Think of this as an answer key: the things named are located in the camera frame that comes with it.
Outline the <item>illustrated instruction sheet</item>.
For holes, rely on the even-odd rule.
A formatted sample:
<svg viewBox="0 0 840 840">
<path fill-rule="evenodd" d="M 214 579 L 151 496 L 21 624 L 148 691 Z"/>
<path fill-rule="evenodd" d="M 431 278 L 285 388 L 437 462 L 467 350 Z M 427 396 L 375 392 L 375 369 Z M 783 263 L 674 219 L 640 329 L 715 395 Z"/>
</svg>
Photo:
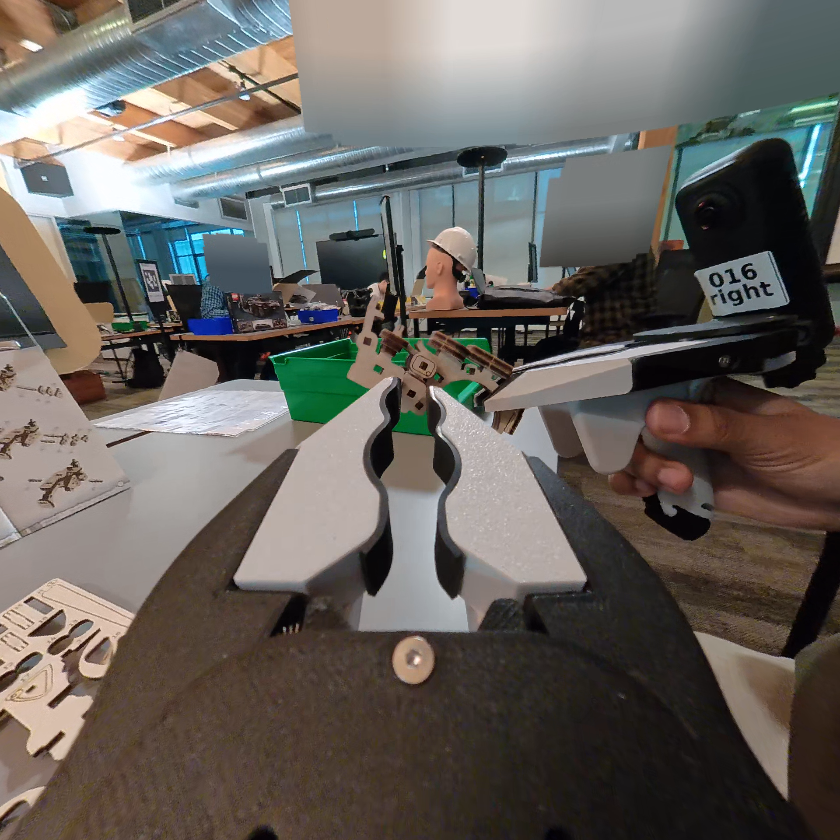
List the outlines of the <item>illustrated instruction sheet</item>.
<svg viewBox="0 0 840 840">
<path fill-rule="evenodd" d="M 129 485 L 39 346 L 2 343 L 1 546 Z"/>
</svg>

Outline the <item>thin black monitor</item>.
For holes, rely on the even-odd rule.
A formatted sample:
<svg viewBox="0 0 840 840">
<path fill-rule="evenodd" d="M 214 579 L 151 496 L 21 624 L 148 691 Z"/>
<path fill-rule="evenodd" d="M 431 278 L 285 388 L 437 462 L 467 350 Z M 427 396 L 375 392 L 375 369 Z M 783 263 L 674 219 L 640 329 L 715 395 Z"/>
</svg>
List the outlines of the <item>thin black monitor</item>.
<svg viewBox="0 0 840 840">
<path fill-rule="evenodd" d="M 392 217 L 392 203 L 388 195 L 383 195 L 380 202 L 381 221 L 385 245 L 385 262 L 388 274 L 389 293 L 396 297 L 400 305 L 400 321 L 406 325 L 406 292 L 403 277 L 403 251 L 397 244 Z"/>
</svg>

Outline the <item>printed vehicle box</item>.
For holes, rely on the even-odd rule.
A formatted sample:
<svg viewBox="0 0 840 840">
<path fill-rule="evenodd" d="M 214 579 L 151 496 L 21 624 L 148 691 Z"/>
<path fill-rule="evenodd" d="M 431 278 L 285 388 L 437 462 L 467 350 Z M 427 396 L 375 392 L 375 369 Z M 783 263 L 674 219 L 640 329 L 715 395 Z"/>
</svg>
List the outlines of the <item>printed vehicle box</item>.
<svg viewBox="0 0 840 840">
<path fill-rule="evenodd" d="M 227 292 L 225 298 L 234 333 L 254 333 L 287 327 L 285 303 L 279 291 L 260 294 Z"/>
</svg>

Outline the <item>wooden puzzle sheet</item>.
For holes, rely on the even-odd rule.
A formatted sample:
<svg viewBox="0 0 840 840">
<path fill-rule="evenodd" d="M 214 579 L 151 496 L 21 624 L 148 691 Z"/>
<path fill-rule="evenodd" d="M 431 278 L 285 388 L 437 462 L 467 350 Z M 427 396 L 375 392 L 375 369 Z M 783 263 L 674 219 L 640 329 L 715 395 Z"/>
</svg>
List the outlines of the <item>wooden puzzle sheet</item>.
<svg viewBox="0 0 840 840">
<path fill-rule="evenodd" d="M 61 579 L 2 610 L 2 721 L 27 730 L 30 755 L 67 756 L 133 618 Z"/>
</svg>

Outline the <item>black wall speaker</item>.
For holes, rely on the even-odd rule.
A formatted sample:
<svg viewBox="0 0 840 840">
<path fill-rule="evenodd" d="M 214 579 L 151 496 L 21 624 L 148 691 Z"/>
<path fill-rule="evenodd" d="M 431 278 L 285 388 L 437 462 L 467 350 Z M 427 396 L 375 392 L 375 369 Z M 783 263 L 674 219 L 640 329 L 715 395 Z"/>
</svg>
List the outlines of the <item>black wall speaker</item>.
<svg viewBox="0 0 840 840">
<path fill-rule="evenodd" d="M 67 168 L 59 163 L 26 161 L 19 168 L 29 194 L 66 199 L 75 195 Z"/>
</svg>

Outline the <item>black office chair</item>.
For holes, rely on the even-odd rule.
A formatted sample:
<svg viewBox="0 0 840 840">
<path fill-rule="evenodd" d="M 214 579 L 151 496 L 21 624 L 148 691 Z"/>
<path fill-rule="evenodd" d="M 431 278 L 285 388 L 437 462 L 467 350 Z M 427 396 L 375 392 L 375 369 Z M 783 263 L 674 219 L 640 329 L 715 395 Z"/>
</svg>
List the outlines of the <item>black office chair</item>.
<svg viewBox="0 0 840 840">
<path fill-rule="evenodd" d="M 685 327 L 697 322 L 705 295 L 695 277 L 693 255 L 687 249 L 667 249 L 658 259 L 656 302 L 648 321 L 651 329 Z"/>
</svg>

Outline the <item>black floor lamp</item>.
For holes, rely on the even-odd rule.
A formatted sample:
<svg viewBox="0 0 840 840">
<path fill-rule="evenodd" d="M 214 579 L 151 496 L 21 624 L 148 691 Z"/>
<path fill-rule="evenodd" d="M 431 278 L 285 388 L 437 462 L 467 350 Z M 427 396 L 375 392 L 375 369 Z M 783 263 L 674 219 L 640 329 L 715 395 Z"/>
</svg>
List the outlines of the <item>black floor lamp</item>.
<svg viewBox="0 0 840 840">
<path fill-rule="evenodd" d="M 104 248 L 106 249 L 108 261 L 110 267 L 112 268 L 113 278 L 117 284 L 117 289 L 119 290 L 119 297 L 122 301 L 123 308 L 125 310 L 125 314 L 129 319 L 129 323 L 131 324 L 131 329 L 134 329 L 134 319 L 133 319 L 133 310 L 128 300 L 127 294 L 122 284 L 122 280 L 119 274 L 119 268 L 117 266 L 116 259 L 114 258 L 112 247 L 110 243 L 111 236 L 119 235 L 122 230 L 118 227 L 114 226 L 101 226 L 101 225 L 87 225 L 83 227 L 83 230 L 86 234 L 89 235 L 96 235 L 102 239 L 102 243 Z"/>
<path fill-rule="evenodd" d="M 508 151 L 503 146 L 479 146 L 468 148 L 457 154 L 456 161 L 465 170 L 478 171 L 478 225 L 476 240 L 476 267 L 474 279 L 476 287 L 481 291 L 486 285 L 484 274 L 485 250 L 485 199 L 487 168 L 500 167 L 508 157 Z"/>
</svg>

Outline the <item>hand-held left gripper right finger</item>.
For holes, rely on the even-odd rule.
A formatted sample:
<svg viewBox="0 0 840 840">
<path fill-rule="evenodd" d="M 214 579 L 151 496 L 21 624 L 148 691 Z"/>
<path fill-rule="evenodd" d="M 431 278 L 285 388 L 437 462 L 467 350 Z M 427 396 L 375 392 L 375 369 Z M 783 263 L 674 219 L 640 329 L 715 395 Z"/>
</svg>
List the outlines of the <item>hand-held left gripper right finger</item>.
<svg viewBox="0 0 840 840">
<path fill-rule="evenodd" d="M 527 457 L 443 389 L 428 392 L 439 583 L 477 628 L 499 599 L 578 593 L 587 578 Z"/>
</svg>

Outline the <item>person's right hand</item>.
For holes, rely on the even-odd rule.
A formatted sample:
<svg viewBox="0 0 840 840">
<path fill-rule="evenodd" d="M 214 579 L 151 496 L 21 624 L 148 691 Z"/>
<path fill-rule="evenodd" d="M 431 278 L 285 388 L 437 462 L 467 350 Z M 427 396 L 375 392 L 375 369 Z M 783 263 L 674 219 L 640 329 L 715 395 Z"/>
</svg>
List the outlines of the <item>person's right hand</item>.
<svg viewBox="0 0 840 840">
<path fill-rule="evenodd" d="M 719 511 L 790 529 L 839 531 L 839 420 L 729 378 L 703 403 L 659 399 L 646 428 L 709 450 Z"/>
</svg>

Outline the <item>white patterned sheet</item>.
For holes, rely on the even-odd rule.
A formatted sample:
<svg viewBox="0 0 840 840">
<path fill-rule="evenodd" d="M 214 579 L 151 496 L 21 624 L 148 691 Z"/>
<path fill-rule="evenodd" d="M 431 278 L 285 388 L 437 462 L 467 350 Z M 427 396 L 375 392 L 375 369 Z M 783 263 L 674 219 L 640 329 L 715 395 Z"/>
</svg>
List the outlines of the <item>white patterned sheet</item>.
<svg viewBox="0 0 840 840">
<path fill-rule="evenodd" d="M 289 406 L 281 391 L 205 389 L 110 415 L 95 425 L 150 433 L 236 437 L 288 414 Z"/>
</svg>

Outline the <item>white desk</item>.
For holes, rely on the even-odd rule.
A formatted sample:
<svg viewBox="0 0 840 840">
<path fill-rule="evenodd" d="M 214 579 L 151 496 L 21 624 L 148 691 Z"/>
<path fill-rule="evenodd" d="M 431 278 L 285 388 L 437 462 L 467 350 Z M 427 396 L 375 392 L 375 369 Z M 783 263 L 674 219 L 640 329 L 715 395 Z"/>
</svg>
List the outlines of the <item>white desk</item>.
<svg viewBox="0 0 840 840">
<path fill-rule="evenodd" d="M 1 607 L 54 578 L 136 613 L 173 559 L 276 457 L 319 429 L 288 415 L 237 437 L 148 434 L 109 449 L 128 490 L 1 552 Z M 466 607 L 440 589 L 434 519 L 442 489 L 429 436 L 395 434 L 383 476 L 395 541 L 391 572 L 364 597 L 360 628 L 466 631 Z"/>
</svg>

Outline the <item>wooden puzzle model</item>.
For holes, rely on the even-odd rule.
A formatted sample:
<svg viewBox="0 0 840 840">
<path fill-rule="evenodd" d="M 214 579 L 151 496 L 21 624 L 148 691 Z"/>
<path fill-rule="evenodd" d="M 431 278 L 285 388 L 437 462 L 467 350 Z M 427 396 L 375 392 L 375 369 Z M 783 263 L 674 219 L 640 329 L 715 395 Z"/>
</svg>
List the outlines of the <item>wooden puzzle model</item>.
<svg viewBox="0 0 840 840">
<path fill-rule="evenodd" d="M 411 344 L 401 330 L 382 329 L 375 334 L 377 319 L 382 319 L 382 314 L 372 301 L 354 339 L 356 355 L 347 377 L 365 389 L 389 378 L 400 380 L 402 414 L 395 426 L 397 432 L 429 435 L 427 406 L 433 386 L 444 389 L 458 382 L 473 382 L 487 395 L 511 378 L 513 366 L 477 344 L 463 344 L 440 331 Z"/>
</svg>

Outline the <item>tan cardboard panel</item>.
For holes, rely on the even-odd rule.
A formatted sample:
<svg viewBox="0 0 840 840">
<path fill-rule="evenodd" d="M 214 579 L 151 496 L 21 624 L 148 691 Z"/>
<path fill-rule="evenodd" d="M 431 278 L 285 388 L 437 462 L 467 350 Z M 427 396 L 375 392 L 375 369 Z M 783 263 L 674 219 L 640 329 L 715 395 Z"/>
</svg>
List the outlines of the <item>tan cardboard panel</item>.
<svg viewBox="0 0 840 840">
<path fill-rule="evenodd" d="M 1 245 L 65 343 L 64 348 L 46 352 L 56 372 L 70 375 L 86 370 L 101 351 L 98 327 L 24 209 L 5 190 L 1 191 Z"/>
</svg>

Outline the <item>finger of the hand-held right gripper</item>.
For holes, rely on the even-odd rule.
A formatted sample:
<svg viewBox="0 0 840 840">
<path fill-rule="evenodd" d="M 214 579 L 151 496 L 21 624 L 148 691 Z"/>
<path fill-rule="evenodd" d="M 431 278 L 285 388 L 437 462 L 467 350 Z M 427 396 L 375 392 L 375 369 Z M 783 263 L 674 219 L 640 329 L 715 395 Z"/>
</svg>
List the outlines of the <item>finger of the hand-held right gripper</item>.
<svg viewBox="0 0 840 840">
<path fill-rule="evenodd" d="M 487 413 L 623 396 L 633 390 L 635 342 L 556 354 L 516 367 L 484 401 Z"/>
</svg>

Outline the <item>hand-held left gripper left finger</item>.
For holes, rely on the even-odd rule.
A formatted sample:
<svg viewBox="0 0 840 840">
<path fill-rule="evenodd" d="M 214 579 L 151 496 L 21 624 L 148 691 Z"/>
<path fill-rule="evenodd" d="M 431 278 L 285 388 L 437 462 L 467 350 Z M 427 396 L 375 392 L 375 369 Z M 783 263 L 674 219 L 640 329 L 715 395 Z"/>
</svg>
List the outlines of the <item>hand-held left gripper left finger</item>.
<svg viewBox="0 0 840 840">
<path fill-rule="evenodd" d="M 382 476 L 401 383 L 384 379 L 297 448 L 234 575 L 242 590 L 375 595 L 392 564 Z"/>
</svg>

